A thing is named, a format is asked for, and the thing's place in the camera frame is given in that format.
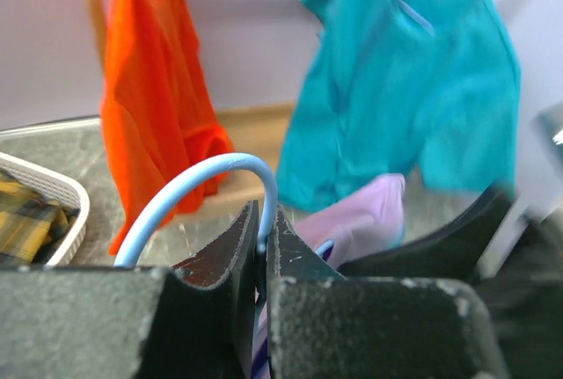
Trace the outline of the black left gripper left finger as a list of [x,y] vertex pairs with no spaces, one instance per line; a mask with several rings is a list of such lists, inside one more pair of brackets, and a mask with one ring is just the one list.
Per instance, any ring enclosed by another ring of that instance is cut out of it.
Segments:
[[172,267],[3,267],[2,377],[249,377],[258,213]]

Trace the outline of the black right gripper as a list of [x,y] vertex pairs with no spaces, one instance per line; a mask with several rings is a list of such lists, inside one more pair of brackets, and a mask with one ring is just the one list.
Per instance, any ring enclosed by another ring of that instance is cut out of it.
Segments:
[[[461,215],[424,237],[344,263],[346,277],[446,278],[470,282],[477,264],[514,204],[489,186]],[[500,271],[474,289],[488,308],[513,378],[562,377],[562,232],[526,212],[523,232]]]

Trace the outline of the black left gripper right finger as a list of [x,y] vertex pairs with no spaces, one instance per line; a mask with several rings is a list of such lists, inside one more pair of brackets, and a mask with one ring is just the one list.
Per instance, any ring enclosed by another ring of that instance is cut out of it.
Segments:
[[485,304],[469,282],[346,277],[283,212],[267,247],[273,378],[506,378]]

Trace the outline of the purple t-shirt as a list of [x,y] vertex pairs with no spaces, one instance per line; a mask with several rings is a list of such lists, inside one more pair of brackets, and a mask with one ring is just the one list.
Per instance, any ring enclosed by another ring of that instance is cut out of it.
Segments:
[[330,267],[400,246],[405,178],[383,174],[360,190],[293,225],[295,233]]

